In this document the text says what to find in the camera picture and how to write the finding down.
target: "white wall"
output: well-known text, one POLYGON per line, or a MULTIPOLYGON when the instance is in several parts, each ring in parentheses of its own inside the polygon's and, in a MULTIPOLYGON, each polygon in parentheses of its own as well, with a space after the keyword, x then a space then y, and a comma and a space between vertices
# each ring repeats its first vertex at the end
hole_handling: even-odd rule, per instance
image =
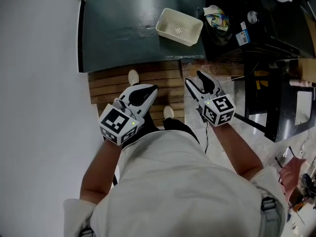
POLYGON ((79 0, 0 0, 0 235, 63 235, 102 142, 78 74, 79 0))

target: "floor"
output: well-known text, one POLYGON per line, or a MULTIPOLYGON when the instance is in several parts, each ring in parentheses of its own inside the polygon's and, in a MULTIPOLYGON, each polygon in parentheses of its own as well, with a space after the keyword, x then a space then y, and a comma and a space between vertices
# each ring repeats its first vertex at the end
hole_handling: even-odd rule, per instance
MULTIPOLYGON (((191 78, 192 81, 201 87, 200 80, 198 78, 191 78)), ((237 113, 244 115, 244 82, 242 81, 227 81, 230 78, 220 77, 218 80, 222 85, 223 90, 230 94, 237 107, 237 113)), ((194 131, 203 149, 206 145, 206 124, 204 124, 196 111, 198 106, 197 102, 192 98, 187 89, 185 89, 184 95, 185 104, 185 123, 194 131)), ((253 115, 250 116, 252 120, 256 120, 258 123, 265 125, 267 115, 253 115)), ((307 171, 308 164, 314 160, 316 156, 315 141, 316 141, 316 128, 303 132, 297 136, 289 138, 287 140, 274 143, 267 139, 264 134, 253 128, 252 126, 240 121, 237 118, 233 118, 229 122, 232 127, 241 135, 241 137, 250 145, 254 152, 259 156, 264 166, 276 165, 274 160, 275 156, 280 157, 285 152, 286 148, 291 146, 294 154, 301 158, 307 159, 307 163, 302 166, 302 171, 307 171)), ((213 130, 208 130, 208 149, 206 151, 207 156, 215 163, 229 169, 233 169, 229 162, 222 146, 218 142, 213 130)))

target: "white sneaker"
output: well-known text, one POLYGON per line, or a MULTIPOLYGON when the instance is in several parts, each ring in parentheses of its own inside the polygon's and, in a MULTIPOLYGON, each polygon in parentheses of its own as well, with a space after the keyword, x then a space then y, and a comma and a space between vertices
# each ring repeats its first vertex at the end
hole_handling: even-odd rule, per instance
POLYGON ((128 72, 128 82, 130 86, 139 83, 139 75, 136 70, 132 69, 128 72))
POLYGON ((163 117, 164 119, 167 119, 167 118, 174 118, 174 112, 173 112, 173 109, 167 105, 164 109, 163 109, 163 117))

